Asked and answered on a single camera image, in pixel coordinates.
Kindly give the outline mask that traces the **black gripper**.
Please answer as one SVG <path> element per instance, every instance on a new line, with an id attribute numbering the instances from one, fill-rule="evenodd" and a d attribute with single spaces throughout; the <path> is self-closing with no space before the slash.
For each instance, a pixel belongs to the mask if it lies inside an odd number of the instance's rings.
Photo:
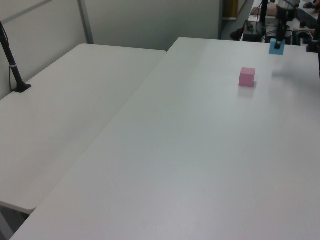
<path id="1" fill-rule="evenodd" d="M 287 22 L 292 22 L 296 17 L 296 8 L 292 6 L 279 6 L 276 7 L 276 19 L 278 20 L 278 25 L 276 28 L 276 42 L 274 45 L 275 49 L 280 49 L 283 40 L 286 36 L 286 24 Z"/>

